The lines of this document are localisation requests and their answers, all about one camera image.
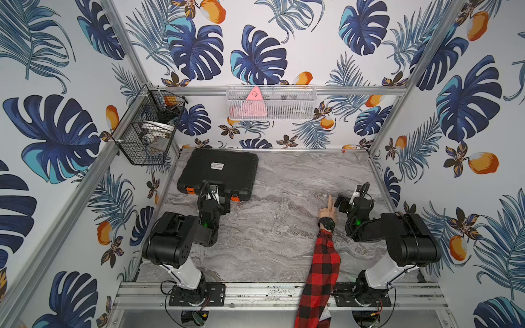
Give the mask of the black wrist watch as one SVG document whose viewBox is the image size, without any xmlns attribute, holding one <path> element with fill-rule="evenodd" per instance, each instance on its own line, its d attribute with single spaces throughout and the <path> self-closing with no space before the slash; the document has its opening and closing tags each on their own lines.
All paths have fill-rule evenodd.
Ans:
<svg viewBox="0 0 525 328">
<path fill-rule="evenodd" d="M 321 229 L 332 232 L 335 229 L 336 223 L 331 217 L 322 217 L 318 220 L 318 226 Z"/>
</svg>

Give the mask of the person's bare hand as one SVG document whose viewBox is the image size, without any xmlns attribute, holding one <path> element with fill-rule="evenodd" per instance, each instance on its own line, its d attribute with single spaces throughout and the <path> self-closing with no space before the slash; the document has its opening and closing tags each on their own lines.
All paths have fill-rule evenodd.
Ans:
<svg viewBox="0 0 525 328">
<path fill-rule="evenodd" d="M 322 208 L 319 212 L 319 218 L 322 219 L 324 217 L 331 218 L 334 222 L 337 221 L 336 218 L 336 209 L 334 208 L 334 201 L 332 199 L 332 196 L 329 195 L 328 198 L 328 205 L 325 208 Z"/>
</svg>

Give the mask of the red plaid sleeved forearm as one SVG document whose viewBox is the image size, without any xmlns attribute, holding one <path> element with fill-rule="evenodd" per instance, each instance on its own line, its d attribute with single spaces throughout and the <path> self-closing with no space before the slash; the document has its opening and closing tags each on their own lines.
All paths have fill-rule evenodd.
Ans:
<svg viewBox="0 0 525 328">
<path fill-rule="evenodd" d="M 332 233 L 319 230 L 306 284 L 295 318 L 295 327 L 329 327 L 332 315 L 328 302 L 339 278 L 340 255 L 334 248 Z"/>
</svg>

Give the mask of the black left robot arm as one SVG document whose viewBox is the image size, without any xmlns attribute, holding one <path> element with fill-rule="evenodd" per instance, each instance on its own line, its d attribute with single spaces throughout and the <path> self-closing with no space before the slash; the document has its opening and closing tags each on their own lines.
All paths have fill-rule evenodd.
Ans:
<svg viewBox="0 0 525 328">
<path fill-rule="evenodd" d="M 194 265 L 193 245 L 212 247 L 217 243 L 220 218 L 231 210 L 231 201 L 221 184 L 203 183 L 197 199 L 198 214 L 166 212 L 156 222 L 142 255 L 170 274 L 170 288 L 161 287 L 166 305 L 200 307 L 224 305 L 226 286 L 206 281 Z"/>
</svg>

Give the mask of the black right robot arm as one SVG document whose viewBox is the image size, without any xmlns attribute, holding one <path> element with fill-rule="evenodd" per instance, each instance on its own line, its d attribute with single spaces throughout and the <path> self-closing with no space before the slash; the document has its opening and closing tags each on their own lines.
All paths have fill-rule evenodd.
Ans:
<svg viewBox="0 0 525 328">
<path fill-rule="evenodd" d="M 336 285 L 333 296 L 338 307 L 390 307 L 394 302 L 389 292 L 396 280 L 441 258 L 437 240 L 419 215 L 382 213 L 371 218 L 375 203 L 369 187 L 369 183 L 358 185 L 350 197 L 338 194 L 334 206 L 347 216 L 347 237 L 356 243 L 384 241 L 387 253 L 354 282 Z"/>
</svg>

